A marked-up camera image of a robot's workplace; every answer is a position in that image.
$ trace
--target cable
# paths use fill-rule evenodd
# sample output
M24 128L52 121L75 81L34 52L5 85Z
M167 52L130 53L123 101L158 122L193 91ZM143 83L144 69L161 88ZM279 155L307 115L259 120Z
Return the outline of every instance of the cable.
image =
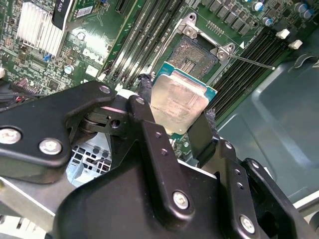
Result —
M27 98L30 98L30 99L34 99L34 100L38 100L39 98L38 97L43 97L45 95L43 94L35 94L35 95L32 95L32 94L24 94L24 93L0 93L0 96L22 96L22 97L27 97Z

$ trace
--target screw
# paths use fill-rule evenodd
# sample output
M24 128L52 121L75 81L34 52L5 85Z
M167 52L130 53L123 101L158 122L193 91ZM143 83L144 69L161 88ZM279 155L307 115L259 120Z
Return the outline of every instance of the screw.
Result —
M141 105L144 105L145 104L145 102L144 102L144 100L142 99L142 98L136 98L135 99L138 103L140 103Z
M228 143L228 142L225 142L225 145L226 145L226 147L229 148L229 149L232 149L232 148L233 148L233 147L231 146L231 144Z
M108 94L111 92L110 88L108 88L107 86L100 86L100 90L105 94Z
M253 164L253 166L254 166L255 168L259 168L258 163L256 163L255 161L252 161L251 163Z
M249 232L250 234L255 233L255 227L248 217L246 217L245 215L240 216L240 222L247 232Z
M176 206L178 206L180 209L188 208L188 199L183 193L181 193L179 191L174 192L173 193L173 200L174 200Z
M225 58L225 53L224 53L224 52L218 52L218 53L217 53L217 57L218 57L219 59L223 59L223 58Z
M188 29L188 30L186 31L186 35L187 35L187 36L190 36L190 35L191 35L191 30L190 30L190 29Z
M56 155L62 150L62 145L56 139L45 139L39 144L42 153Z
M3 128L0 130L0 143L14 144L21 139L21 133L13 128Z

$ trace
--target motherboard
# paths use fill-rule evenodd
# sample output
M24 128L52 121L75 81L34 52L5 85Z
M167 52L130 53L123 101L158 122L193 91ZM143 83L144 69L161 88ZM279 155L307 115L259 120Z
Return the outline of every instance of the motherboard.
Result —
M0 78L34 94L134 91L168 63L218 93L221 122L319 23L315 0L0 0ZM173 138L178 157L187 135Z

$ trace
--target heatsink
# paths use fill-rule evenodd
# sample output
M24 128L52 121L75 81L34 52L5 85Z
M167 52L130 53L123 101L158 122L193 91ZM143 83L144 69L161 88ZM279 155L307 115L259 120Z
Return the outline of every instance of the heatsink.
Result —
M31 2L22 5L17 39L41 53L58 55L64 32L51 22L52 15Z

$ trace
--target black bracket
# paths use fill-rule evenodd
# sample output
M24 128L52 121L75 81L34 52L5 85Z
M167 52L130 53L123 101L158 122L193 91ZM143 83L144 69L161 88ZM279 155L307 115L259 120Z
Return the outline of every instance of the black bracket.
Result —
M245 169L237 163L234 147L221 139L209 162L219 184L220 226L229 238L261 237Z
M241 165L249 176L257 220L269 238L318 238L260 163L246 158Z
M0 129L13 128L21 139L0 143L0 175L35 183L58 180L71 158L70 142L83 117L114 98L107 86L93 81L2 112ZM45 139L56 140L61 151L56 155L40 151Z
M119 150L123 153L117 158L122 162L138 141L155 214L169 229L180 230L191 221L195 207L166 131L155 123L148 102L141 97L131 96L127 108L133 130ZM184 205L175 203L176 193L185 196L187 202Z

